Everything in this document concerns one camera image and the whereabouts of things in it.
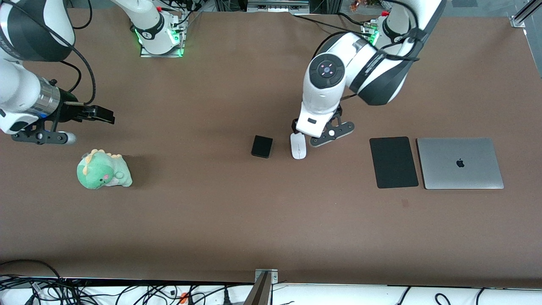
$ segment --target table surface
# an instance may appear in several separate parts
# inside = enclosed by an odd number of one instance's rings
[[[88,11],[70,14],[82,23]],[[343,102],[357,129],[302,161],[289,153],[291,122],[328,28],[203,13],[185,57],[141,59],[128,27],[113,8],[76,33],[115,125],[61,124],[74,146],[0,137],[2,259],[81,277],[253,281],[277,268],[290,282],[542,286],[542,86],[505,18],[442,18],[397,98]],[[76,77],[26,66],[63,88]],[[90,92],[84,72],[75,94]],[[250,154],[254,135],[274,139],[271,158]],[[395,136],[415,159],[417,137],[491,137],[505,188],[378,189],[369,139]],[[84,189],[75,169],[94,148],[125,155],[133,186]]]

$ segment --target black mouse pad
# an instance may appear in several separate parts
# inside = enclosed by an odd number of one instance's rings
[[[407,137],[369,140],[378,188],[418,186],[414,158]]]

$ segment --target white computer mouse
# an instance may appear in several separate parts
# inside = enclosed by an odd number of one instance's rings
[[[294,159],[300,160],[307,156],[307,144],[305,143],[305,135],[298,132],[290,135],[290,145],[292,146],[292,156]]]

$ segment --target mounting plate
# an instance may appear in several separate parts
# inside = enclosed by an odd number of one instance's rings
[[[272,281],[271,284],[277,284],[279,282],[279,271],[278,269],[256,269],[256,276],[254,282],[258,280],[260,275],[266,271],[271,272]]]

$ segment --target black electrical plug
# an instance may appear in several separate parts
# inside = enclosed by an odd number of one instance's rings
[[[224,305],[231,305],[230,293],[227,286],[224,286]]]

